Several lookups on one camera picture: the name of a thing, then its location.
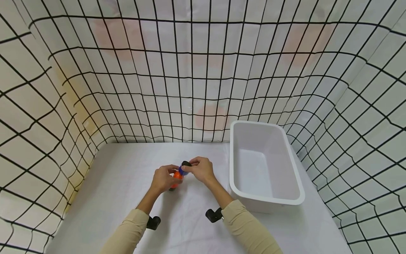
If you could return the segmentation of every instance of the beige long sleeve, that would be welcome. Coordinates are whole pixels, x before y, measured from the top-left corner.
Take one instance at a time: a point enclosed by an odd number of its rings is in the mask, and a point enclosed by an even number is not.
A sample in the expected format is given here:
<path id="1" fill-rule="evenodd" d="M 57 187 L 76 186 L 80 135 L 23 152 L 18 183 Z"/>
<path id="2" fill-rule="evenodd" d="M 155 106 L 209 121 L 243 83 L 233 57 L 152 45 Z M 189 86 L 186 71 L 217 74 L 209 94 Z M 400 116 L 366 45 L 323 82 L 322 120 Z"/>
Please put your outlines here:
<path id="1" fill-rule="evenodd" d="M 147 227 L 149 215 L 131 210 L 125 220 L 107 240 L 100 254 L 132 254 Z"/>
<path id="2" fill-rule="evenodd" d="M 272 235 L 239 200 L 231 202 L 221 213 L 224 224 L 248 254 L 282 254 Z M 148 219 L 143 211 L 131 210 L 99 254 L 132 254 L 145 232 Z"/>
<path id="3" fill-rule="evenodd" d="M 274 237 L 239 200 L 228 204 L 221 213 L 224 224 L 248 254 L 283 254 Z"/>

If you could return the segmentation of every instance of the grid wall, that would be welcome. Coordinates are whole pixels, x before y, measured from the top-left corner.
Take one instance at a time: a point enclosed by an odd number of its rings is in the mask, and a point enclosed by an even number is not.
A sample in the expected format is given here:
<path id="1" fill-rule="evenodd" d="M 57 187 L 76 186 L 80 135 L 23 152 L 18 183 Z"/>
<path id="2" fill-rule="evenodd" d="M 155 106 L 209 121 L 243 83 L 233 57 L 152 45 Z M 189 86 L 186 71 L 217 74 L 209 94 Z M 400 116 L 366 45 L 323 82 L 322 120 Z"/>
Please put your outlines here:
<path id="1" fill-rule="evenodd" d="M 98 149 L 282 126 L 354 253 L 402 253 L 404 0 L 5 0 L 0 252 L 43 253 Z"/>

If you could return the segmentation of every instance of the white table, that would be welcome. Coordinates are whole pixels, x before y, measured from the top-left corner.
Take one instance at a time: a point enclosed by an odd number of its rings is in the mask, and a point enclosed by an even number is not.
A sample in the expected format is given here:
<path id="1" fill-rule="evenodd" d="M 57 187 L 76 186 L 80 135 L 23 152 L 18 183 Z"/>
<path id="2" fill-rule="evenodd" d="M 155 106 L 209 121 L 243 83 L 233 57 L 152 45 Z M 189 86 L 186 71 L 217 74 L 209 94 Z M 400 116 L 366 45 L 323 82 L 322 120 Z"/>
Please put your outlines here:
<path id="1" fill-rule="evenodd" d="M 216 177 L 229 191 L 229 143 L 105 145 L 96 155 L 48 253 L 98 253 L 137 206 L 156 168 L 180 165 L 196 156 L 210 158 Z M 297 157 L 296 163 L 306 192 L 303 204 L 254 216 L 273 234 L 285 254 L 351 254 Z M 146 230 L 134 253 L 244 253 L 221 221 L 212 224 L 205 217 L 209 208 L 218 208 L 214 197 L 192 174 L 187 175 L 174 192 L 158 198 L 151 216 L 159 216 L 162 222 L 156 231 Z"/>

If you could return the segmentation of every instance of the black clamp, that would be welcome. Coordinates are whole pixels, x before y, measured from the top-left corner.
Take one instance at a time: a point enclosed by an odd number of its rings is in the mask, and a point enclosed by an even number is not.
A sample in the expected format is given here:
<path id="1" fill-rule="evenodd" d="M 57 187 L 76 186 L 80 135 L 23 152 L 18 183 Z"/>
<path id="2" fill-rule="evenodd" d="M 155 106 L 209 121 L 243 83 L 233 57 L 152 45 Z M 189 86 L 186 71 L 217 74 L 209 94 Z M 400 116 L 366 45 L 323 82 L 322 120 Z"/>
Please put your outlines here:
<path id="1" fill-rule="evenodd" d="M 211 223 L 220 220 L 221 218 L 223 218 L 223 214 L 221 213 L 221 207 L 219 207 L 215 212 L 212 209 L 207 210 L 206 217 L 209 219 Z"/>
<path id="2" fill-rule="evenodd" d="M 161 218 L 159 218 L 158 216 L 155 216 L 154 218 L 149 217 L 147 228 L 156 230 L 159 226 L 159 223 L 161 223 Z"/>

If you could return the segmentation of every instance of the white plastic bin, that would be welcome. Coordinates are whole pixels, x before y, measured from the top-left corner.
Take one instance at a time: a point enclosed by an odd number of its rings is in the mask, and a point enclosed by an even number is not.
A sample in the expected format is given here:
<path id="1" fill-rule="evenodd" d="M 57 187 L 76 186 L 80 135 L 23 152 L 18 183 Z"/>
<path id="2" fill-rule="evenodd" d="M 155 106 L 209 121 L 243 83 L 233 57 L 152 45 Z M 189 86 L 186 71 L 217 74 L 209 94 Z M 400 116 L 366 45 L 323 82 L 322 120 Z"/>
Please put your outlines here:
<path id="1" fill-rule="evenodd" d="M 252 212 L 299 205 L 305 192 L 285 131 L 278 125 L 235 121 L 230 132 L 230 187 Z"/>

